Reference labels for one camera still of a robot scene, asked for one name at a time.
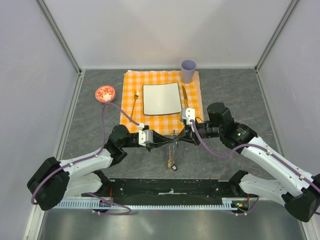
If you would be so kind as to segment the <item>black key tag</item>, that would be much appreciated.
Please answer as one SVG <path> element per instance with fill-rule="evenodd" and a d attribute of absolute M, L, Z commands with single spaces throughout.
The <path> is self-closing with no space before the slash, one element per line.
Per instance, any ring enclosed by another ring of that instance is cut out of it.
<path fill-rule="evenodd" d="M 174 171 L 177 171 L 177 170 L 178 170 L 178 167 L 177 167 L 176 165 L 173 165 L 171 168 L 172 168 Z"/>

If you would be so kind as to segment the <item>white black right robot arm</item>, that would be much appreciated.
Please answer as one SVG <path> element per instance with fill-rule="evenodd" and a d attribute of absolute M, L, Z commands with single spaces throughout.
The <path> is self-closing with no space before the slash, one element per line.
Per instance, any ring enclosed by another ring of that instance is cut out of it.
<path fill-rule="evenodd" d="M 284 206 L 294 218 L 306 223 L 313 215 L 319 214 L 319 175 L 294 165 L 272 149 L 250 127 L 236 122 L 224 103 L 210 104 L 207 113 L 209 120 L 202 123 L 197 123 L 193 108 L 184 108 L 180 113 L 186 135 L 196 146 L 201 144 L 212 155 L 220 157 L 204 142 L 204 139 L 219 138 L 230 149 L 230 152 L 223 155 L 224 158 L 237 152 L 274 177 L 274 180 L 266 180 L 240 170 L 230 179 L 229 191 L 233 196 L 240 197 L 246 193 L 263 197 Z"/>

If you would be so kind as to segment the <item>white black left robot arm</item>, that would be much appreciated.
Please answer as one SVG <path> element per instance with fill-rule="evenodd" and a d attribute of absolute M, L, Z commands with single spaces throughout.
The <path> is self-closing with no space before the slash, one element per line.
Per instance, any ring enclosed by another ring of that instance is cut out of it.
<path fill-rule="evenodd" d="M 67 160 L 47 158 L 27 182 L 31 203 L 47 211 L 75 195 L 95 193 L 104 197 L 110 185 L 101 170 L 119 164 L 127 156 L 125 148 L 145 147 L 150 151 L 172 142 L 172 138 L 154 130 L 130 133 L 125 125 L 118 124 L 98 150 Z"/>

